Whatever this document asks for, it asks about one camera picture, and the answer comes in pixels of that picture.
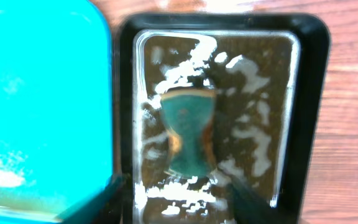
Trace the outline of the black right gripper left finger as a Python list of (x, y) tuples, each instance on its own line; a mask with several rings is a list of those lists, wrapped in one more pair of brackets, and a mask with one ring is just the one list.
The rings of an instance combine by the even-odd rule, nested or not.
[(112, 176), (103, 190), (64, 210), (58, 218), (64, 224), (120, 223), (125, 183), (122, 175)]

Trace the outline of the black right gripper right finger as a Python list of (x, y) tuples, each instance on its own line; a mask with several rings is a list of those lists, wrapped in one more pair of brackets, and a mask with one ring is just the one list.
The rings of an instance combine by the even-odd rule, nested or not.
[(245, 182), (232, 177), (228, 185), (232, 192), (234, 218), (242, 224), (285, 224), (286, 218), (257, 194)]

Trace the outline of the green yellow sponge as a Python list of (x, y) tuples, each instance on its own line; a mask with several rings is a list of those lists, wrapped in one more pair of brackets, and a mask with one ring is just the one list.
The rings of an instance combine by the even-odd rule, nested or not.
[(166, 173), (182, 178), (206, 177), (215, 168), (212, 135), (216, 92), (179, 89), (161, 96), (161, 118), (169, 138)]

